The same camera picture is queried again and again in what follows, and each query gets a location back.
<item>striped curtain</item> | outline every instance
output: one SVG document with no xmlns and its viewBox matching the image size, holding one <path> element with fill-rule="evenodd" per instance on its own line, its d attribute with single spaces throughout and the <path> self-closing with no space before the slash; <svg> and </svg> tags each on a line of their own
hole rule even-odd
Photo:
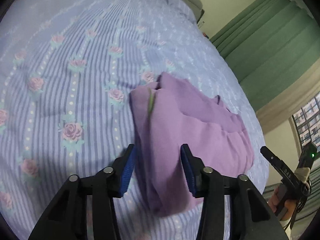
<svg viewBox="0 0 320 240">
<path fill-rule="evenodd" d="M 293 84 L 320 55 L 320 28 L 289 0 L 256 0 L 210 39 L 255 111 Z"/>
<path fill-rule="evenodd" d="M 304 208 L 296 216 L 296 220 L 291 232 L 292 240 L 298 239 L 301 236 L 320 207 L 320 166 L 311 171 L 310 180 L 312 188 L 311 195 L 308 197 Z M 263 197 L 266 201 L 269 200 L 273 194 L 273 190 L 278 185 L 279 184 L 274 184 L 265 187 Z"/>
</svg>

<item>blue bedspread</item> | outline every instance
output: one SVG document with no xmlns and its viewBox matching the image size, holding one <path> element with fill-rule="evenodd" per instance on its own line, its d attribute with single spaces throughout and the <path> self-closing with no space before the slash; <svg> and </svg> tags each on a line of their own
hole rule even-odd
<svg viewBox="0 0 320 240">
<path fill-rule="evenodd" d="M 20 240 L 70 174 L 91 176 L 134 142 L 129 92 L 162 71 L 241 114 L 255 151 L 248 176 L 262 192 L 268 163 L 255 113 L 182 1 L 14 2 L 0 23 L 0 211 Z M 196 238 L 201 205 L 154 217 L 135 174 L 115 207 L 122 239 Z M 225 239 L 229 220 L 226 198 Z"/>
</svg>

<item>purple garment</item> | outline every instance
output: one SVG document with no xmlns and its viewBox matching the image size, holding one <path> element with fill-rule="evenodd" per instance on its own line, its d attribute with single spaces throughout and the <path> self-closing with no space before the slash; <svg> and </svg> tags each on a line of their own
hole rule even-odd
<svg viewBox="0 0 320 240">
<path fill-rule="evenodd" d="M 150 92 L 155 100 L 149 117 Z M 253 165 L 254 152 L 241 117 L 231 113 L 220 96 L 208 98 L 188 80 L 162 73 L 159 82 L 131 92 L 131 107 L 141 150 L 140 188 L 157 216 L 183 212 L 202 201 L 188 190 L 180 161 L 183 143 L 225 176 L 236 177 Z"/>
</svg>

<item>metal bolt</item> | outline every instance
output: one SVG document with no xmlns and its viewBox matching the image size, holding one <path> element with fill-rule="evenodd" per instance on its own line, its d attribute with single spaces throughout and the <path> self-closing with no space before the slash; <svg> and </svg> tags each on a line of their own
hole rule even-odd
<svg viewBox="0 0 320 240">
<path fill-rule="evenodd" d="M 104 173 L 111 173 L 111 172 L 113 172 L 113 168 L 112 168 L 112 167 L 105 167 L 105 168 L 103 169 L 103 172 L 104 172 Z"/>
<path fill-rule="evenodd" d="M 77 179 L 78 179 L 78 176 L 77 176 L 77 175 L 71 175 L 71 176 L 69 177 L 69 180 L 72 181 L 72 182 L 77 181 Z"/>
<path fill-rule="evenodd" d="M 203 171 L 204 171 L 205 173 L 212 173 L 212 172 L 213 172 L 213 168 L 211 168 L 211 167 L 204 167 L 204 168 L 203 168 Z"/>
<path fill-rule="evenodd" d="M 239 175 L 239 179 L 241 179 L 242 181 L 247 181 L 249 178 L 248 178 L 247 175 L 240 174 L 240 175 Z"/>
</svg>

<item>purple fabric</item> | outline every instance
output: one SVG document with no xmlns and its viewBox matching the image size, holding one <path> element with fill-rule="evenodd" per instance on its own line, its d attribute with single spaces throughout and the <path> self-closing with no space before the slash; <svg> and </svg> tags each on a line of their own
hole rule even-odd
<svg viewBox="0 0 320 240">
<path fill-rule="evenodd" d="M 155 101 L 149 116 L 150 92 Z M 254 152 L 241 117 L 231 113 L 220 96 L 208 98 L 188 80 L 162 73 L 159 82 L 131 92 L 131 107 L 143 161 L 137 171 L 144 177 L 141 192 L 157 216 L 183 212 L 202 201 L 188 190 L 180 161 L 183 143 L 225 176 L 236 177 L 253 165 Z"/>
</svg>

